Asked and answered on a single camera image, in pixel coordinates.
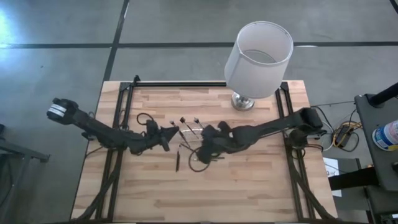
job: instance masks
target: metal lamp base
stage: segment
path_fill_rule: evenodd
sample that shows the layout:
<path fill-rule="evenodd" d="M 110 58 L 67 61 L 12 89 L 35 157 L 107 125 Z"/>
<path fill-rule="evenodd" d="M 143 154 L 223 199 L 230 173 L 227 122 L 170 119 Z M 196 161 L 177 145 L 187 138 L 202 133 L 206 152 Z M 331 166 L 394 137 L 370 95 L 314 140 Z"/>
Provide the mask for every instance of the metal lamp base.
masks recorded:
<path fill-rule="evenodd" d="M 254 106 L 254 100 L 243 97 L 234 92 L 231 99 L 232 106 L 238 111 L 248 111 Z"/>

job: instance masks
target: wooden table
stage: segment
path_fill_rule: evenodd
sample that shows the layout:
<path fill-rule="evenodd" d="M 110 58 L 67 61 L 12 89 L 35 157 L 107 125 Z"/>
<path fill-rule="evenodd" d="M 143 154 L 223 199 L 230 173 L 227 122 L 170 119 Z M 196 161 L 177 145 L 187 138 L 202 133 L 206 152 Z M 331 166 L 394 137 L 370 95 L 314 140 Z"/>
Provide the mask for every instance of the wooden table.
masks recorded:
<path fill-rule="evenodd" d="M 294 110 L 309 106 L 303 81 L 288 81 Z M 120 82 L 105 82 L 96 118 L 111 126 Z M 232 91 L 227 87 L 135 87 L 129 127 L 144 130 L 136 116 L 151 114 L 159 125 L 169 127 L 182 116 L 192 123 L 217 125 L 226 121 L 232 128 L 257 125 L 279 118 L 275 96 L 256 100 L 251 111 L 232 108 Z M 190 151 L 181 150 L 180 171 L 175 172 L 176 135 L 170 152 L 160 146 L 141 156 L 124 152 L 115 222 L 282 222 L 296 221 L 294 200 L 281 134 L 260 139 L 248 150 L 212 162 L 201 173 L 188 167 Z M 91 142 L 88 152 L 96 149 Z M 72 218 L 78 217 L 98 193 L 106 150 L 92 153 L 83 166 Z M 336 208 L 326 176 L 322 154 L 308 148 L 305 155 L 310 188 L 320 203 L 336 217 Z M 303 193 L 300 194 L 306 212 Z M 108 211 L 109 197 L 104 204 Z"/>

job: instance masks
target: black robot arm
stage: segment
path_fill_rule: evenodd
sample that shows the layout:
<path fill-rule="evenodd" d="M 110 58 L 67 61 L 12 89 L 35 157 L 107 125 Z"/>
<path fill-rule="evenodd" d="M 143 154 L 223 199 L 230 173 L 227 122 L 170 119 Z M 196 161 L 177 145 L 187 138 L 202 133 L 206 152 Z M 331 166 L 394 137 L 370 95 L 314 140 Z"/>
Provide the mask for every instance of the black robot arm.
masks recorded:
<path fill-rule="evenodd" d="M 218 124 L 220 130 L 213 126 L 206 126 L 201 135 L 202 145 L 197 150 L 198 159 L 208 164 L 223 152 L 232 154 L 243 151 L 255 144 L 260 138 L 271 134 L 292 129 L 289 134 L 289 143 L 294 148 L 303 148 L 308 144 L 308 135 L 323 135 L 323 124 L 317 112 L 311 108 L 302 108 L 291 115 L 276 119 L 257 126 L 238 126 L 231 129 L 224 121 Z"/>
<path fill-rule="evenodd" d="M 158 127 L 153 119 L 148 119 L 146 133 L 139 134 L 133 131 L 110 128 L 89 116 L 88 113 L 79 110 L 76 102 L 67 99 L 53 100 L 53 105 L 47 111 L 47 117 L 60 124 L 74 124 L 85 132 L 82 135 L 89 139 L 95 136 L 102 146 L 108 149 L 130 149 L 135 155 L 141 154 L 146 149 L 161 145 L 165 151 L 169 151 L 169 141 L 178 132 L 178 127 Z"/>

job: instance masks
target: white lamp shade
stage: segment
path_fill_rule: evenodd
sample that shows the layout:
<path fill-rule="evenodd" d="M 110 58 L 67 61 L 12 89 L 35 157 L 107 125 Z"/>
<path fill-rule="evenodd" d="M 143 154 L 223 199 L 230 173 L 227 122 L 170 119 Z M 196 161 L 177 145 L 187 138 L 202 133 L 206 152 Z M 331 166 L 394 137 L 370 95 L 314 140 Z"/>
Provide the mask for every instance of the white lamp shade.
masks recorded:
<path fill-rule="evenodd" d="M 244 26 L 225 65 L 227 85 L 247 98 L 271 96 L 282 83 L 293 47 L 290 34 L 277 24 L 260 21 Z"/>

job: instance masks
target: concrete floor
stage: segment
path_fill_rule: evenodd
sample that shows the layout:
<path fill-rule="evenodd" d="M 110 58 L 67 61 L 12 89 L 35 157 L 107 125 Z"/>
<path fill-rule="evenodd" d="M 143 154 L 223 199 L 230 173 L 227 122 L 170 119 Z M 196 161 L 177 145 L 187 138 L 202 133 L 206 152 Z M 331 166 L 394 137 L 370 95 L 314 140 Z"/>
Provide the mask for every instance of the concrete floor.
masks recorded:
<path fill-rule="evenodd" d="M 122 4 L 3 0 L 0 46 L 111 43 Z M 398 14 L 388 0 L 130 0 L 120 42 L 232 42 L 243 25 L 260 20 L 282 25 L 295 42 L 398 41 Z M 110 80 L 132 80 L 134 75 L 142 80 L 222 80 L 229 52 L 119 49 Z M 0 49 L 0 123 L 7 126 L 5 137 L 51 154 L 49 163 L 30 165 L 18 193 L 16 223 L 68 220 L 87 141 L 79 129 L 51 122 L 45 112 L 54 97 L 95 111 L 109 53 Z M 305 80 L 312 105 L 350 101 L 398 82 L 397 58 L 398 47 L 296 47 L 285 79 Z M 354 105 L 322 108 L 336 124 Z M 325 157 L 358 157 L 362 165 L 371 164 L 363 136 L 356 151 L 330 149 Z"/>

